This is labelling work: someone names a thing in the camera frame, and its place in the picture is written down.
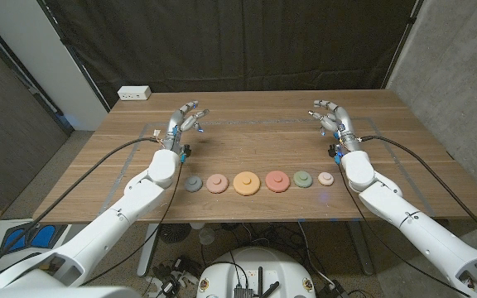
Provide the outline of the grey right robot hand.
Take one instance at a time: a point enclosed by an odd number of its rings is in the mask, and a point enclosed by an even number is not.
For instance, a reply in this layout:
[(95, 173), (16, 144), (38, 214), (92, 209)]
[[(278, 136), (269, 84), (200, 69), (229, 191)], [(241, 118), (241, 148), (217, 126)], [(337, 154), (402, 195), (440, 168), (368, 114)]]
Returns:
[(326, 108), (326, 115), (309, 110), (308, 114), (320, 122), (322, 132), (333, 132), (347, 151), (361, 151), (359, 140), (355, 135), (354, 126), (347, 111), (327, 100), (315, 100), (315, 108)]

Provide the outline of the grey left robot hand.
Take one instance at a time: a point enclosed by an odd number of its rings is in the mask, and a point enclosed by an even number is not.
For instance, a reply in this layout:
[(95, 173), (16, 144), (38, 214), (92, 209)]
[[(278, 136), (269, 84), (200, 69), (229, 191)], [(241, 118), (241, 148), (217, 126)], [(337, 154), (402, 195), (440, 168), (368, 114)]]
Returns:
[(195, 109), (199, 105), (197, 100), (186, 103), (177, 109), (170, 118), (167, 126), (166, 135), (163, 138), (163, 145), (167, 150), (180, 154), (181, 151), (181, 134), (192, 128), (199, 132), (203, 132), (199, 120), (206, 116), (210, 111), (204, 109), (190, 116), (188, 112)]

